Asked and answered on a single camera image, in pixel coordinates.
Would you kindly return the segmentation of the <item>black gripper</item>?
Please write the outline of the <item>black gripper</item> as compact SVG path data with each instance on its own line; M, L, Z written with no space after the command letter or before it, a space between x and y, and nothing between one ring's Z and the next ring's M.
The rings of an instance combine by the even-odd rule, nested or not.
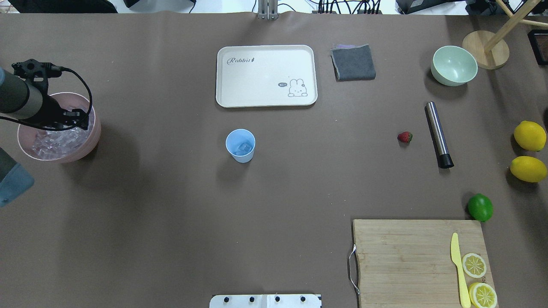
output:
M39 126L49 130L88 130L90 102L83 96L43 96L38 116Z

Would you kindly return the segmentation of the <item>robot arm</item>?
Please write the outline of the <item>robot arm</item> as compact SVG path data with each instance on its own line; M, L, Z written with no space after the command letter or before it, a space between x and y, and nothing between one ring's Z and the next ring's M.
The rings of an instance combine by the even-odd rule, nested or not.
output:
M45 131L88 129L93 110L92 94L84 79L74 70L35 59L16 62L12 69L12 73L1 69L1 119ZM63 72L74 74L86 88L89 96L87 110L64 109L48 94L49 78L58 78ZM4 149L1 149L0 157L0 201L4 207L26 192L35 179Z

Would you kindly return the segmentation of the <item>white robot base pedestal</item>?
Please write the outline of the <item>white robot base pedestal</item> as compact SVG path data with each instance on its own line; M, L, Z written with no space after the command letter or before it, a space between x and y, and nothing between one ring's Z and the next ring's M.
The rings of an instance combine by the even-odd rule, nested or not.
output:
M239 294L213 296L210 308L321 308L316 294Z

